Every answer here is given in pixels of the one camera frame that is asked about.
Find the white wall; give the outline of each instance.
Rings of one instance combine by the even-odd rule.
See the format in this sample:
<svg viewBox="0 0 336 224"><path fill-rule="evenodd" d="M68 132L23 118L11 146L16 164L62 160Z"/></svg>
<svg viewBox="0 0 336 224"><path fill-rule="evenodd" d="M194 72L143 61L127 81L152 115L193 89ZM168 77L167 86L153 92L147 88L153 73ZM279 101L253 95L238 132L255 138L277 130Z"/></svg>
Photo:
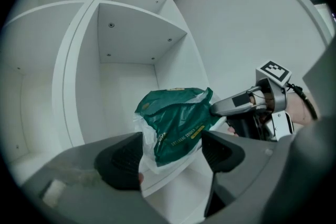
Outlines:
<svg viewBox="0 0 336 224"><path fill-rule="evenodd" d="M154 66L102 63L100 72L109 136L134 132L133 115L139 102L159 89Z"/></svg>
<svg viewBox="0 0 336 224"><path fill-rule="evenodd" d="M85 143L109 137L100 89L97 20L98 9L84 35L76 72L78 121Z"/></svg>
<svg viewBox="0 0 336 224"><path fill-rule="evenodd" d="M61 152L51 107L53 69L25 75L22 83L21 115L30 152Z"/></svg>
<svg viewBox="0 0 336 224"><path fill-rule="evenodd" d="M0 65L0 145L7 162L28 153L20 111L22 79L16 70Z"/></svg>
<svg viewBox="0 0 336 224"><path fill-rule="evenodd" d="M268 59L289 68L291 82L307 89L302 76L325 45L297 0L174 1L221 98L254 85L255 68Z"/></svg>
<svg viewBox="0 0 336 224"><path fill-rule="evenodd" d="M331 15L331 11L327 4L318 4L315 5L315 8L323 18L325 24L328 27L328 30L330 31L331 36L333 37L335 35L335 29L336 29L336 23L334 21L334 18Z"/></svg>

